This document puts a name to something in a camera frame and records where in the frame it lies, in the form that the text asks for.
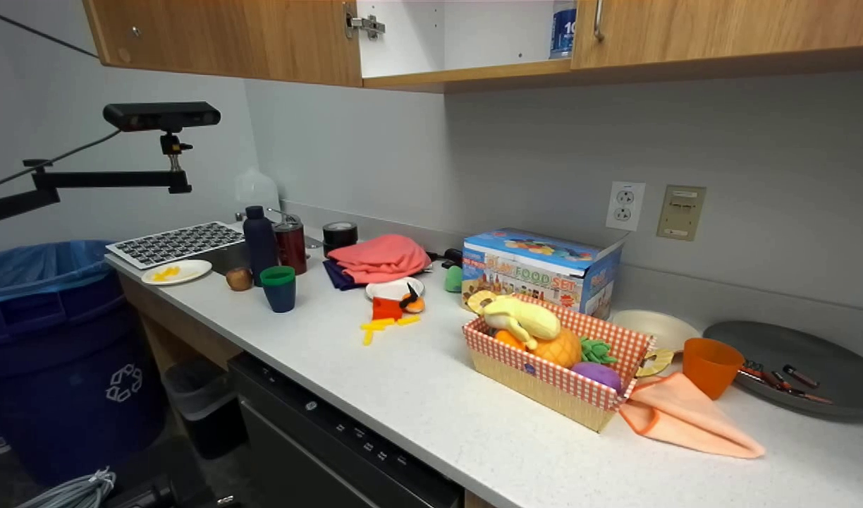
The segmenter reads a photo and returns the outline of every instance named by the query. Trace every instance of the wall outlet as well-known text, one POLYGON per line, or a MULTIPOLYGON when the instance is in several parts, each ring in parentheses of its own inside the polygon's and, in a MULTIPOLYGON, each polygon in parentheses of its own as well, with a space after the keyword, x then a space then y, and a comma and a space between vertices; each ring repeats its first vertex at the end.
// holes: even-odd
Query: wall outlet
POLYGON ((607 228, 637 233, 646 183, 616 182, 607 202, 607 228))

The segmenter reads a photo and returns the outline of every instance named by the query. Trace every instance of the gray tray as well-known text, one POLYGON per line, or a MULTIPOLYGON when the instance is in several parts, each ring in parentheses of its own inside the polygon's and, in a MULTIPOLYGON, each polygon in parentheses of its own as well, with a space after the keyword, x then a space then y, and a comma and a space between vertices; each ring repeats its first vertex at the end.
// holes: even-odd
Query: gray tray
POLYGON ((768 374, 782 374, 784 364, 795 364, 798 374, 818 385, 813 393, 830 405, 778 393, 740 375, 737 385, 746 393, 826 420, 863 420, 863 360, 858 354, 811 334, 761 321, 717 321, 705 337, 733 344, 748 361, 760 361, 768 374))

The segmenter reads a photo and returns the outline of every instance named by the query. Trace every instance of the yellow toy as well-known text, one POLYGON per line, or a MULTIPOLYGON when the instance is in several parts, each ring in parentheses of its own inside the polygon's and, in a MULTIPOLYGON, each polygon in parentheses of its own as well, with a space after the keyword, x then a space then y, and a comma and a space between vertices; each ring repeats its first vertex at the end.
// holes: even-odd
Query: yellow toy
POLYGON ((490 290, 471 293, 466 306, 490 327, 512 330, 526 350, 536 350, 540 343, 554 343, 562 337, 562 321, 543 306, 499 296, 490 290))

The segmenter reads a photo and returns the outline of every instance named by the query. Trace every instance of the cable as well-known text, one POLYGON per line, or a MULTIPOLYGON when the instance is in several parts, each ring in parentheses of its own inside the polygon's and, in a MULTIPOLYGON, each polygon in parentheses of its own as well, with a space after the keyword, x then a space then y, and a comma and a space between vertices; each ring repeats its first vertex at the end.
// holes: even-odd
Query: cable
POLYGON ((45 35, 45 32, 38 32, 38 28, 32 28, 32 27, 25 27, 25 22, 18 22, 18 21, 12 21, 12 17, 4 17, 4 15, 0 15, 0 22, 8 22, 8 27, 15 27, 15 28, 22 28, 22 32, 29 32, 29 35, 34 35, 34 38, 43 38, 43 41, 48 41, 48 44, 56 44, 56 45, 62 45, 62 48, 72 48, 72 51, 84 53, 84 56, 91 56, 91 60, 100 62, 97 53, 91 53, 91 51, 84 51, 84 48, 80 48, 80 45, 72 45, 72 44, 65 44, 65 41, 59 41, 59 38, 52 38, 52 35, 45 35))
POLYGON ((114 489, 117 474, 110 468, 100 468, 91 478, 59 484, 18 508, 100 508, 114 489))
POLYGON ((38 171, 19 171, 19 172, 15 172, 15 176, 5 176, 5 178, 0 178, 0 187, 4 187, 5 182, 22 178, 22 176, 29 176, 29 172, 38 172, 38 171))
MULTIPOLYGON (((97 144, 110 141, 110 138, 117 138, 120 132, 122 132, 122 131, 114 131, 114 132, 108 132, 108 135, 103 135, 103 138, 93 138, 91 144, 73 148, 73 151, 59 152, 59 156, 55 156, 55 159, 39 159, 39 163, 52 166, 52 163, 56 163, 56 161, 62 161, 62 159, 72 159, 72 156, 77 156, 77 152, 84 152, 84 151, 91 151, 91 148, 97 148, 97 144)), ((8 183, 8 182, 15 182, 15 178, 22 178, 22 176, 29 176, 29 172, 38 172, 38 171, 39 171, 39 166, 29 166, 29 171, 12 172, 12 176, 0 178, 0 187, 8 183)))
POLYGON ((104 141, 117 138, 120 132, 122 132, 122 131, 114 131, 114 132, 108 132, 108 135, 103 135, 103 138, 93 138, 91 144, 81 144, 81 148, 73 148, 73 151, 69 151, 69 152, 59 152, 59 156, 48 159, 48 163, 56 163, 56 161, 62 161, 62 159, 72 159, 72 156, 77 156, 77 152, 84 152, 84 151, 91 151, 91 148, 97 148, 97 144, 104 144, 104 141))

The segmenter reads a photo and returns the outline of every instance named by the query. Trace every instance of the cardboard box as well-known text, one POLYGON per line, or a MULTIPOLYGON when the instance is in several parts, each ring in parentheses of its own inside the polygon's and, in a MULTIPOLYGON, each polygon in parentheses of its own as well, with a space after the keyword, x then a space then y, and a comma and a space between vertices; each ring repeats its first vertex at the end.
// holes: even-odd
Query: cardboard box
POLYGON ((602 340, 610 344, 616 357, 616 371, 623 378, 623 393, 616 393, 593 378, 585 378, 567 368, 551 364, 527 350, 507 347, 490 340, 490 327, 485 320, 475 320, 464 326, 464 340, 471 354, 471 364, 478 374, 533 399, 536 405, 593 430, 602 433, 616 409, 623 405, 630 385, 637 368, 646 361, 651 340, 637 330, 627 330, 610 326, 603 320, 582 316, 567 309, 554 309, 562 327, 574 330, 575 337, 602 340))
POLYGON ((464 241, 464 293, 526 293, 555 309, 607 316, 620 242, 589 248, 527 233, 482 233, 464 241))

